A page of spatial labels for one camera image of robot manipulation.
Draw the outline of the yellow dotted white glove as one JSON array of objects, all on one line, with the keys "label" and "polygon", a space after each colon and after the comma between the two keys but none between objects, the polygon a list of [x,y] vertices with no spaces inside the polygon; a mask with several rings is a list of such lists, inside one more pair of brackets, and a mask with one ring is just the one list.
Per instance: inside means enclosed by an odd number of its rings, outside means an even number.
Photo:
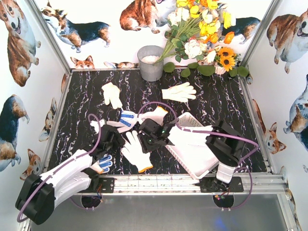
[{"label": "yellow dotted white glove", "polygon": [[132,164],[135,165],[139,173],[153,168],[150,161],[150,153],[142,151],[141,143],[138,139],[137,131],[126,132],[125,144],[121,148],[122,155]]}]

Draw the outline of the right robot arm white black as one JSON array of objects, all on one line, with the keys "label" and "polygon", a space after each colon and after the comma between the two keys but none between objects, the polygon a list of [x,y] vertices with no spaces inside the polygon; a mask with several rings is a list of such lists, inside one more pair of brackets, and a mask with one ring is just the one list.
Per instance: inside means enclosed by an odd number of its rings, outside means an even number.
[{"label": "right robot arm white black", "polygon": [[164,146],[196,180],[218,167],[216,179],[229,184],[245,147],[240,134],[222,121],[213,126],[181,127],[176,122],[162,126],[147,118],[139,129],[144,152]]}]

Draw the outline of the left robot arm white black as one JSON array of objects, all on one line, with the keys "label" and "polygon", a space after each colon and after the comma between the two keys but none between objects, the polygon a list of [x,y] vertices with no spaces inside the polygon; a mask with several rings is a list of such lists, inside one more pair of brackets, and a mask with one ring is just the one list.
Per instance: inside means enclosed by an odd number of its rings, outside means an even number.
[{"label": "left robot arm white black", "polygon": [[124,140],[116,127],[103,122],[95,143],[88,143],[55,168],[40,175],[30,174],[24,181],[15,207],[19,210],[19,223],[30,219],[44,223],[54,209],[75,193],[95,190],[99,175],[110,171],[111,152]]}]

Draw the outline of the white perforated storage basket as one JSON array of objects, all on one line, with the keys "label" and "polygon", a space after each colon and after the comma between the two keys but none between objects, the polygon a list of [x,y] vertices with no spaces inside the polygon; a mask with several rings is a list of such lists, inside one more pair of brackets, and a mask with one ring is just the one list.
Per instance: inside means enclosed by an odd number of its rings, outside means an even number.
[{"label": "white perforated storage basket", "polygon": [[167,145],[166,149],[195,180],[203,178],[218,166],[218,159],[207,146],[190,144]]}]

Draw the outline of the blue dotted glove front left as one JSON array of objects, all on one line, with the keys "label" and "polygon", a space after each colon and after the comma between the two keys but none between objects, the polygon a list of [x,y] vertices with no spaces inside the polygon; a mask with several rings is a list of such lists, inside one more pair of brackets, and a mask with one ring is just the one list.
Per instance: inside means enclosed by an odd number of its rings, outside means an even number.
[{"label": "blue dotted glove front left", "polygon": [[113,165],[112,159],[113,158],[111,155],[105,155],[94,164],[92,164],[90,168],[96,171],[98,174],[108,173],[110,171],[110,167]]}]

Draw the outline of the blue dotted glove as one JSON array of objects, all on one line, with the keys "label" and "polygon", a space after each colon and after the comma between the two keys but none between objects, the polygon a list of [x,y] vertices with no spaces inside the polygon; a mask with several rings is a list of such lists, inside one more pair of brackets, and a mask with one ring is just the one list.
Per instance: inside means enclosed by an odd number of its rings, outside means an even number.
[{"label": "blue dotted glove", "polygon": [[121,110],[120,118],[118,121],[107,121],[106,124],[116,127],[119,133],[127,132],[136,125],[137,122],[141,120],[143,114],[136,114],[132,111]]},{"label": "blue dotted glove", "polygon": [[113,158],[111,155],[105,155],[94,164],[92,164],[90,168],[96,171],[98,174],[108,173],[110,171],[110,167],[113,165],[112,159]]}]

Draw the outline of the blue dotted glove centre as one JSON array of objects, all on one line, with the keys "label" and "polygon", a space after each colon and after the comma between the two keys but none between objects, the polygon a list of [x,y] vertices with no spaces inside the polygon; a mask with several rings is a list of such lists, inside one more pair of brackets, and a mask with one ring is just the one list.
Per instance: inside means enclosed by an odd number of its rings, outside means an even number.
[{"label": "blue dotted glove centre", "polygon": [[106,124],[116,127],[119,133],[127,132],[136,125],[137,122],[141,120],[143,114],[136,114],[132,111],[121,110],[120,118],[118,121],[107,121]]}]

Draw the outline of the cream glove back left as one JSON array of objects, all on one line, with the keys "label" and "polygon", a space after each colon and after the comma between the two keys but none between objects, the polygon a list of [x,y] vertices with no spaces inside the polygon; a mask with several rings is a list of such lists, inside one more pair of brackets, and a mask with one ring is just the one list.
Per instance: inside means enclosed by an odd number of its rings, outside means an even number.
[{"label": "cream glove back left", "polygon": [[113,109],[122,108],[123,104],[119,98],[120,89],[109,82],[102,86],[105,105],[111,105]]}]

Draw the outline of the cream glove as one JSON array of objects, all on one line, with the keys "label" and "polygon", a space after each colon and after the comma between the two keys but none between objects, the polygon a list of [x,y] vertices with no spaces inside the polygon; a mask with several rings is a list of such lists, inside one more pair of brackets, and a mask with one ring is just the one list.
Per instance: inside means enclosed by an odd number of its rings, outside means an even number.
[{"label": "cream glove", "polygon": [[189,82],[185,82],[168,89],[162,89],[162,99],[181,103],[187,103],[188,100],[195,100],[195,94],[196,90],[192,85],[190,85]]},{"label": "cream glove", "polygon": [[105,105],[111,105],[113,109],[122,108],[123,104],[119,98],[120,89],[109,82],[102,86]]}]

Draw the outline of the cream glove back right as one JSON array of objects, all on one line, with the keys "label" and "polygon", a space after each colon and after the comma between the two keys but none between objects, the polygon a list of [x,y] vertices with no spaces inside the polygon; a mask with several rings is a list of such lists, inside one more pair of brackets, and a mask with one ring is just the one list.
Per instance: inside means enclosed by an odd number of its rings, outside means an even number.
[{"label": "cream glove back right", "polygon": [[192,85],[190,85],[189,82],[185,82],[168,89],[162,89],[162,99],[181,103],[187,103],[188,100],[195,100],[195,94],[196,90]]}]

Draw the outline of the grey metal bucket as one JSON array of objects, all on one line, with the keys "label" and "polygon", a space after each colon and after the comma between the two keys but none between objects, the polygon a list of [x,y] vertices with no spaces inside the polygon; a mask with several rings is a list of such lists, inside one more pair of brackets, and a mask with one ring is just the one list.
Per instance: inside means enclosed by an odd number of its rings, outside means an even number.
[{"label": "grey metal bucket", "polygon": [[141,77],[148,82],[159,80],[163,74],[164,61],[160,60],[163,49],[159,46],[148,45],[137,52]]}]

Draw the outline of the sunflower pot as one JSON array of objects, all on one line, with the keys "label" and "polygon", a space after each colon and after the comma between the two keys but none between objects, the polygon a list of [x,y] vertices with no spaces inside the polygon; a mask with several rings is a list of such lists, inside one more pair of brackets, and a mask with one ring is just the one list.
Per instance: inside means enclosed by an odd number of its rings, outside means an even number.
[{"label": "sunflower pot", "polygon": [[222,75],[232,71],[240,64],[240,54],[237,54],[232,48],[217,46],[214,58],[215,74]]}]

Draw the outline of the artificial flower bouquet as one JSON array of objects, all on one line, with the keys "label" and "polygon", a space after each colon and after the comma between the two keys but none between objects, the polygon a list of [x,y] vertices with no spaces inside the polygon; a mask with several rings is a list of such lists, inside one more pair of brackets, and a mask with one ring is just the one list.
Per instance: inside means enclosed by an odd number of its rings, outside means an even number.
[{"label": "artificial flower bouquet", "polygon": [[236,25],[236,18],[228,6],[219,0],[178,0],[176,9],[167,17],[169,30],[162,55],[181,60],[202,60],[215,45],[223,29]]}]

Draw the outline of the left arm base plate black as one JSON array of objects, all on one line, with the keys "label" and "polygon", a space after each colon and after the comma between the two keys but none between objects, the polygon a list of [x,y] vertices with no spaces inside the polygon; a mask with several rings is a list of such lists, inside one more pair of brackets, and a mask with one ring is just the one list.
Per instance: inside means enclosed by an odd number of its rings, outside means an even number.
[{"label": "left arm base plate black", "polygon": [[113,193],[115,179],[109,177],[99,177],[92,179],[87,189],[79,193]]}]

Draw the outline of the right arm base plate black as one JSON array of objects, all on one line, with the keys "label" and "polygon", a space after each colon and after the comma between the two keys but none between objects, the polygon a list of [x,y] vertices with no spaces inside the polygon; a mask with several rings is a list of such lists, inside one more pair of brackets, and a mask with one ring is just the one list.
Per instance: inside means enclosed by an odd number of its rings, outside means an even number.
[{"label": "right arm base plate black", "polygon": [[244,191],[243,183],[240,177],[233,177],[230,183],[224,183],[216,177],[204,177],[200,179],[195,186],[200,187],[202,193],[242,193]]}]

